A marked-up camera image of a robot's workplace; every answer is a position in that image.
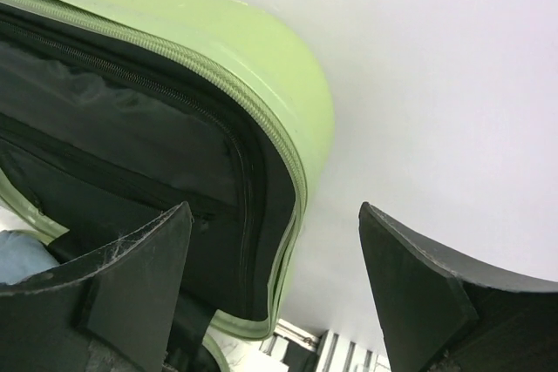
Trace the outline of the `green suitcase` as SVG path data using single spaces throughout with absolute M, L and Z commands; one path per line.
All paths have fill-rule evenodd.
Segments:
M 188 203 L 160 371 L 274 332 L 334 128 L 304 42 L 235 0 L 1 0 L 1 203 L 62 265 Z

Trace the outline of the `light blue cloth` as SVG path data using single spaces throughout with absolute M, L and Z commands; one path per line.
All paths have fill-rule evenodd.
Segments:
M 14 285 L 59 265 L 43 244 L 18 231 L 1 232 L 1 283 Z

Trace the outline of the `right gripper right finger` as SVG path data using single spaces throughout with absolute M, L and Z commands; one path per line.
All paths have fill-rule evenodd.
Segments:
M 557 284 L 476 260 L 365 202 L 359 237 L 391 370 L 557 369 Z

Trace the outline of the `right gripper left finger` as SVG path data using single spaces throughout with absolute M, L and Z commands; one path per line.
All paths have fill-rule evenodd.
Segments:
M 187 256 L 188 203 L 1 287 L 3 371 L 160 371 Z

